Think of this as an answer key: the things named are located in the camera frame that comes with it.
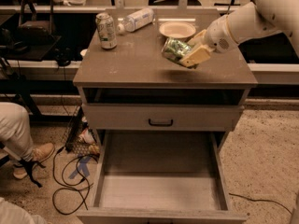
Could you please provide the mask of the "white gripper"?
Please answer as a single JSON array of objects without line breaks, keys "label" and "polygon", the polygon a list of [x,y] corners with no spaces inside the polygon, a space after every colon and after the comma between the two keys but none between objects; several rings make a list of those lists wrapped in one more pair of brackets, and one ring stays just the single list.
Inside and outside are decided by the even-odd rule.
[{"label": "white gripper", "polygon": [[232,33],[232,23],[230,15],[223,15],[213,21],[207,29],[202,30],[188,41],[191,52],[184,55],[179,63],[187,68],[192,68],[199,63],[210,59],[211,53],[215,50],[224,53],[236,49],[238,43]]}]

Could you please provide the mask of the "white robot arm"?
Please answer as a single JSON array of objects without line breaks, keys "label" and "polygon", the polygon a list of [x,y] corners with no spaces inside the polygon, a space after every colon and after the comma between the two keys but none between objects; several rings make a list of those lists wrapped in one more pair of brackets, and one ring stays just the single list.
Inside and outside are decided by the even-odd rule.
[{"label": "white robot arm", "polygon": [[276,31],[287,36],[299,55],[299,0],[253,0],[219,17],[188,42],[192,49],[178,63],[191,68],[207,61],[212,52],[224,53]]}]

